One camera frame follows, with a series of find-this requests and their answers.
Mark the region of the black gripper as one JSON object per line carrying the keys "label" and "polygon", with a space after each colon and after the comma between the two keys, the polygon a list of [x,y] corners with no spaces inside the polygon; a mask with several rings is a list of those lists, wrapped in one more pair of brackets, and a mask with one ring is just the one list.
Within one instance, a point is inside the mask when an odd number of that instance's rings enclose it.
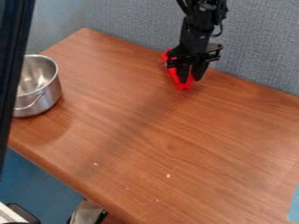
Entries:
{"label": "black gripper", "polygon": [[223,44],[208,43],[199,52],[188,52],[187,48],[182,45],[166,50],[164,64],[168,68],[176,67],[176,73],[182,84],[187,83],[190,71],[196,81],[202,79],[210,63],[220,59],[222,49]]}

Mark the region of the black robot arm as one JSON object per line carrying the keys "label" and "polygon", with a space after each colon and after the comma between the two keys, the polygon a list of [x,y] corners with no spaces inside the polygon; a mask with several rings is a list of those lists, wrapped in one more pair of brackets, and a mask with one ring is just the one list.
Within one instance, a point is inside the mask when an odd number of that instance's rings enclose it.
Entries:
{"label": "black robot arm", "polygon": [[220,59],[222,44],[211,43],[223,33],[230,11],[227,0],[176,0],[184,18],[179,45],[166,52],[167,68],[174,68],[180,84],[199,81],[210,63]]}

